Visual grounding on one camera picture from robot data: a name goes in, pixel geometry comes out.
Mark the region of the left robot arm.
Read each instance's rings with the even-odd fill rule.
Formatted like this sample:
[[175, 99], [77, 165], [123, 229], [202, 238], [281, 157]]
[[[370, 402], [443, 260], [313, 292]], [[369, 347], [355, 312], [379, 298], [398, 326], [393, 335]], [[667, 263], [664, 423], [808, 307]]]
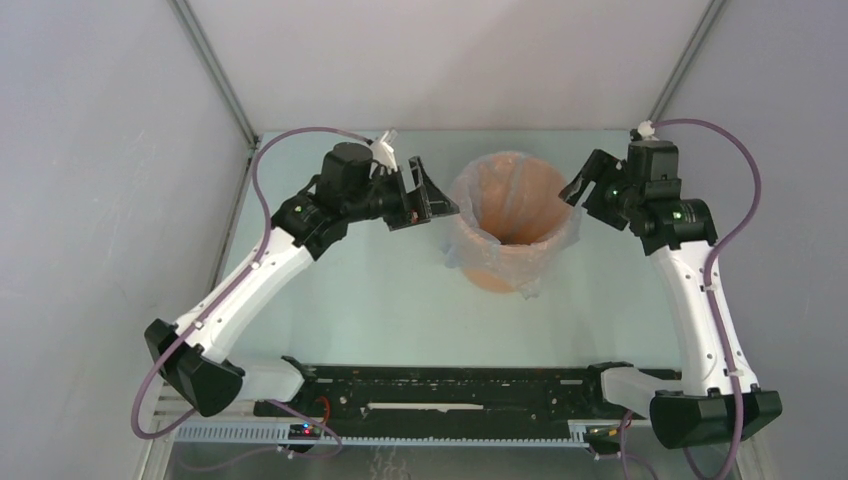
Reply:
[[321, 171], [268, 218], [236, 270], [175, 322], [157, 319], [147, 327], [158, 374], [203, 417], [247, 399], [277, 400], [292, 416], [308, 414], [316, 390], [295, 360], [230, 360], [246, 327], [284, 285], [342, 240], [350, 224], [380, 219], [396, 231], [458, 212], [419, 157], [400, 166], [387, 145], [336, 144]]

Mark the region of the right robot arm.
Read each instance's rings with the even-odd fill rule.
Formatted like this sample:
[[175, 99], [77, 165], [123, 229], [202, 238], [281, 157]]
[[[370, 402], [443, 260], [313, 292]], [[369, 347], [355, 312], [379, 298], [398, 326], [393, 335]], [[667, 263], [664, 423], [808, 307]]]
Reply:
[[581, 392], [585, 411], [606, 418], [620, 406], [648, 419], [667, 449], [730, 443], [735, 421], [749, 439], [783, 412], [764, 390], [740, 345], [712, 258], [717, 232], [705, 201], [684, 199], [679, 150], [670, 141], [629, 144], [619, 160], [595, 149], [561, 191], [570, 206], [617, 230], [630, 229], [656, 268], [669, 301], [682, 368], [661, 380], [628, 363], [597, 366]]

